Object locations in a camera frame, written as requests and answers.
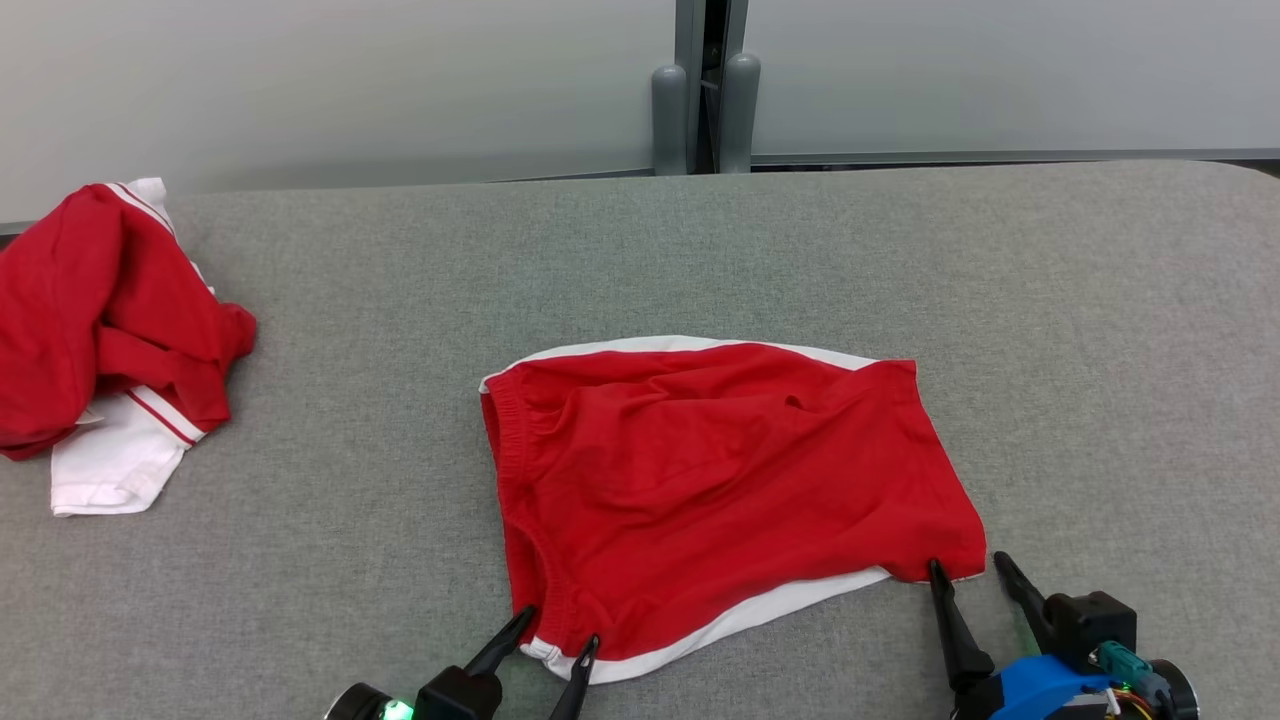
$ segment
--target white stripe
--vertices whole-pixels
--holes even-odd
[[[530,363],[532,360],[547,360],[549,357],[571,357],[577,355],[594,355],[596,352],[691,352],[698,350],[710,350],[712,347],[724,347],[727,345],[767,345],[769,347],[781,347],[782,350],[790,350],[791,352],[797,352],[805,357],[826,363],[828,365],[835,365],[837,368],[845,368],[847,370],[858,370],[876,363],[876,360],[869,360],[867,357],[859,357],[856,355],[845,355],[844,352],[835,352],[831,350],[822,350],[819,347],[805,347],[803,345],[782,345],[778,342],[755,342],[749,340],[710,340],[705,337],[690,337],[682,334],[663,334],[663,336],[649,336],[649,337],[628,337],[622,340],[611,340],[607,342],[586,342],[582,345],[566,345],[563,347],[553,347],[550,350],[544,350],[541,352],[535,352],[529,357],[522,357],[516,360],[511,365],[507,365],[500,373],[494,373],[492,375],[485,375],[480,380],[480,392],[489,392],[489,379],[506,373],[507,370],[520,365],[521,363]]]
[[[157,183],[160,182],[160,178],[150,178],[150,179],[155,181]],[[129,188],[132,190],[133,186],[137,184],[137,183],[140,183],[140,182],[142,182],[142,181],[134,181],[134,182],[129,183]],[[109,183],[106,183],[106,187],[111,188],[111,192],[114,192],[116,197],[119,197],[124,202],[128,202],[129,205],[133,205],[138,210],[142,210],[143,213],[146,213],[147,215],[150,215],[151,219],[154,219],[155,222],[160,223],[160,225],[164,227],[165,232],[168,232],[169,234],[173,234],[173,224],[169,222],[169,215],[164,211],[164,205],[163,204],[160,205],[160,209],[157,210],[156,208],[152,208],[147,202],[141,202],[141,201],[136,200],[119,183],[109,182]],[[163,200],[164,199],[164,193],[163,193],[164,184],[163,183],[160,184],[160,190],[161,190],[160,199]]]
[[[133,195],[138,197],[143,204],[150,206],[152,210],[164,218],[164,224],[169,227],[169,232],[173,232],[173,218],[164,209],[164,200],[169,191],[164,187],[164,181],[160,178],[140,178],[125,187],[133,191]]]
[[[191,420],[184,418],[177,407],[169,404],[168,400],[160,397],[160,393],[148,388],[147,386],[138,386],[131,389],[138,402],[142,402],[151,410],[155,410],[157,415],[165,419],[170,425],[177,428],[177,430],[191,442],[198,442],[200,438],[205,437],[204,430],[191,424]]]
[[[888,571],[881,568],[869,568],[847,575],[780,585],[730,607],[708,625],[673,644],[626,660],[596,660],[591,669],[591,684],[637,678],[733,633],[763,625],[829,597],[865,588],[888,577]],[[561,648],[535,637],[532,642],[520,646],[520,650],[530,657],[541,660],[548,670],[561,678],[566,680],[570,678],[576,657],[564,655]]]

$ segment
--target white trim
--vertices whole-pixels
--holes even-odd
[[[164,209],[165,188],[164,182],[160,178],[136,179],[123,186],[118,182],[109,182],[105,184],[111,190],[111,192],[115,193],[116,197],[129,205],[133,205],[138,210],[142,210],[150,215],[151,219],[164,225],[164,229],[168,231],[169,234],[174,234],[173,223],[169,220],[169,214],[165,213]]]
[[[764,594],[750,597],[730,607],[709,624],[673,644],[626,660],[596,660],[591,669],[591,684],[639,678],[733,633],[763,625],[837,594],[865,588],[888,577],[888,571],[882,568],[868,568],[847,575],[820,580],[796,580],[778,585]],[[573,656],[566,656],[561,648],[538,637],[534,637],[532,642],[520,646],[520,650],[535,660],[541,660],[548,670],[566,680],[570,678],[575,660],[577,660]]]
[[[165,419],[166,423],[174,427],[179,433],[186,436],[186,438],[178,438],[183,445],[189,439],[191,442],[200,442],[200,438],[205,437],[205,432],[191,424],[191,420],[183,416],[177,407],[169,404],[168,400],[160,397],[160,393],[148,388],[147,386],[138,386],[129,389],[133,398],[140,404],[147,406],[156,415]]]
[[[727,345],[767,345],[769,347],[781,347],[782,350],[790,350],[791,352],[797,352],[805,357],[826,363],[828,365],[835,365],[837,368],[845,368],[846,370],[859,370],[876,363],[867,357],[859,357],[856,355],[845,355],[844,352],[835,352],[832,350],[822,350],[819,347],[806,347],[803,345],[782,345],[780,342],[756,342],[750,340],[712,340],[705,337],[690,337],[682,334],[662,334],[662,336],[649,336],[649,337],[627,337],[621,340],[611,340],[605,342],[586,342],[582,345],[566,345],[562,347],[553,347],[550,350],[544,350],[541,352],[535,352],[529,357],[522,357],[516,360],[511,365],[503,368],[500,373],[493,373],[492,375],[485,375],[480,380],[480,392],[489,392],[489,379],[506,373],[507,370],[520,365],[521,363],[530,363],[532,360],[547,360],[549,357],[570,357],[577,355],[594,355],[596,352],[692,352],[698,350],[710,350],[713,347],[724,347]]]
[[[83,413],[81,413],[81,416],[79,416],[79,419],[76,420],[76,424],[77,425],[92,425],[93,423],[101,423],[101,421],[102,421],[102,416],[99,415],[97,413],[95,413],[93,407],[91,405],[90,407],[86,407]]]
[[[55,479],[49,489],[49,509],[52,510],[54,518],[142,512],[160,496],[174,468],[187,452],[184,447],[173,446],[168,455],[159,459],[133,459],[137,464],[129,468],[128,473],[110,480],[60,483]]]

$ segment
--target red shorts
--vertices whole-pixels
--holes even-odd
[[[890,575],[980,574],[915,364],[756,342],[570,346],[485,378],[522,650],[593,683]]]

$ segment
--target green connector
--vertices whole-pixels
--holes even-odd
[[[1151,664],[1125,646],[1107,641],[1098,646],[1098,667],[1121,683],[1138,685],[1152,674]]]

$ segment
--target wire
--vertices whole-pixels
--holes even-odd
[[[1155,720],[1155,717],[1152,717],[1151,714],[1143,710],[1142,706],[1138,705],[1137,702],[1133,703],[1133,708],[1137,710],[1139,715],[1142,715],[1143,720]]]
[[[1137,705],[1139,708],[1142,708],[1147,715],[1156,714],[1156,711],[1151,708],[1151,705],[1148,705],[1147,701],[1142,698],[1142,696],[1134,694],[1130,691],[1115,691],[1115,694],[1116,700],[1129,701],[1132,705]]]
[[[1115,689],[1107,688],[1103,696],[1107,698],[1107,712],[1112,717],[1119,717],[1124,714],[1124,708],[1120,707],[1120,698],[1116,697]]]

